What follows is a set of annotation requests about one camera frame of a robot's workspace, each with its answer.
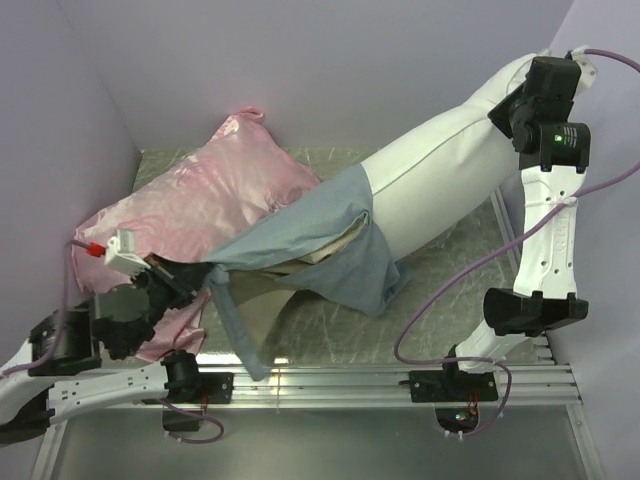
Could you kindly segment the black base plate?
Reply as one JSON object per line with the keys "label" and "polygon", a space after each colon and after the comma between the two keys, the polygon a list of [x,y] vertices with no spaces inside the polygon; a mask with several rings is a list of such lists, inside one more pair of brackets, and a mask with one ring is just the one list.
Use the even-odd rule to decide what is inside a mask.
{"label": "black base plate", "polygon": [[413,403],[432,403],[438,425],[447,433],[464,436],[474,432],[480,421],[479,403],[498,400],[492,373],[470,374],[455,364],[440,370],[413,370],[407,380]]}
{"label": "black base plate", "polygon": [[[199,415],[207,415],[213,406],[231,403],[234,374],[231,372],[204,373],[200,386],[187,400],[171,400],[170,403]],[[166,406],[162,407],[161,423],[163,429],[173,436],[194,437],[205,427],[206,422],[177,413]]]}

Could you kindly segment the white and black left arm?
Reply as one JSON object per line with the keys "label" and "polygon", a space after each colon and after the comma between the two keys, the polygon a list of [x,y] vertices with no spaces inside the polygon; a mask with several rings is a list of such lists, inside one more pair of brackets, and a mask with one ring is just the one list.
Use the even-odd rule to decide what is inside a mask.
{"label": "white and black left arm", "polygon": [[182,403],[201,396],[196,358],[177,348],[128,373],[80,379],[101,368],[103,351],[114,360],[135,356],[167,311],[196,300],[212,268],[154,254],[105,266],[128,282],[42,320],[2,367],[2,445],[40,437],[70,417],[121,402]]}

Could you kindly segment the white pillow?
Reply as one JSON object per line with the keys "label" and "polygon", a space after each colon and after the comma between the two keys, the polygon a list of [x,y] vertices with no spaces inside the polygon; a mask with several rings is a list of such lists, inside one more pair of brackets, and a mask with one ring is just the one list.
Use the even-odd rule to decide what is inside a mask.
{"label": "white pillow", "polygon": [[516,172],[518,156],[488,114],[522,84],[532,59],[508,63],[462,104],[363,161],[373,220],[394,259],[454,226]]}

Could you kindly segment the aluminium frame rail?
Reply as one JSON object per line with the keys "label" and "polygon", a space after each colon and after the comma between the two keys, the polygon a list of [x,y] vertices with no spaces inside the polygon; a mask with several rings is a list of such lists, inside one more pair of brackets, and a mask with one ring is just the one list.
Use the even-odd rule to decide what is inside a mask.
{"label": "aluminium frame rail", "polygon": [[496,378],[507,403],[480,407],[481,430],[445,434],[433,404],[415,403],[409,367],[392,343],[447,277],[511,239],[494,193],[451,232],[410,259],[413,281],[387,313],[368,320],[324,300],[301,298],[285,313],[280,357],[253,381],[220,330],[206,342],[207,372],[233,375],[227,404],[210,413],[204,445],[161,432],[159,406],[119,405],[53,427],[37,479],[586,479],[575,379],[548,340],[521,345]]}

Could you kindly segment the blue-grey pillowcase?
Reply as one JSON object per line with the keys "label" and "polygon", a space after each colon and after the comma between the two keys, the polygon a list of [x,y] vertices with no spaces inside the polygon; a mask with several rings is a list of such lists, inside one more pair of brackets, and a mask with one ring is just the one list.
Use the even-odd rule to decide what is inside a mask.
{"label": "blue-grey pillowcase", "polygon": [[231,347],[255,381],[268,361],[261,342],[299,291],[370,317],[408,283],[373,218],[362,166],[347,168],[211,252],[206,279]]}

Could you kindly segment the pink satin rose pillow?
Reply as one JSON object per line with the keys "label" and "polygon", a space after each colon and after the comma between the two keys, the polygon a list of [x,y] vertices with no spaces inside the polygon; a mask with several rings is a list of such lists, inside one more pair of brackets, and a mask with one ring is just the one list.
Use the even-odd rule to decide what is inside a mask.
{"label": "pink satin rose pillow", "polygon": [[135,252],[193,263],[316,187],[315,172],[272,139],[264,114],[231,114],[202,147],[148,184],[81,223],[74,240],[105,245],[135,233]]}

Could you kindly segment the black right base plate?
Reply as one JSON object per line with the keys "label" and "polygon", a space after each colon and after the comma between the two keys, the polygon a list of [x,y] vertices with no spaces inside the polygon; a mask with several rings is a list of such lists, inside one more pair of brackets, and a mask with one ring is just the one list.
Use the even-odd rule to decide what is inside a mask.
{"label": "black right base plate", "polygon": [[440,370],[413,370],[407,380],[413,403],[432,403],[438,425],[447,433],[464,436],[474,432],[480,421],[479,403],[498,400],[492,373],[470,374],[455,364]]}

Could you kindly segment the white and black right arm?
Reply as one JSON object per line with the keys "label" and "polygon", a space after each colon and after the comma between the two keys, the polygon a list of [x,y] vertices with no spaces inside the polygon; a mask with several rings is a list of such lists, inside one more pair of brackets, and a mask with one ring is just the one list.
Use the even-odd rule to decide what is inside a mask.
{"label": "white and black right arm", "polygon": [[491,288],[483,320],[450,354],[440,376],[444,394],[460,400],[526,339],[583,320],[589,304],[577,293],[574,246],[578,199],[589,166],[591,133],[569,122],[582,70],[571,57],[535,57],[523,83],[488,114],[519,155],[524,235],[511,288]]}

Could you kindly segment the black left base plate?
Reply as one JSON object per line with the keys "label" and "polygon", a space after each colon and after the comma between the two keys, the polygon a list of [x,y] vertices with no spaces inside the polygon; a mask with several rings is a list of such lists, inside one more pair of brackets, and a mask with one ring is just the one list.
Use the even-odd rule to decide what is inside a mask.
{"label": "black left base plate", "polygon": [[[200,386],[187,400],[171,400],[170,403],[199,415],[207,415],[213,406],[231,403],[234,374],[231,372],[204,373]],[[166,406],[162,407],[161,423],[163,429],[173,436],[194,437],[205,427],[206,422],[177,413]]]}

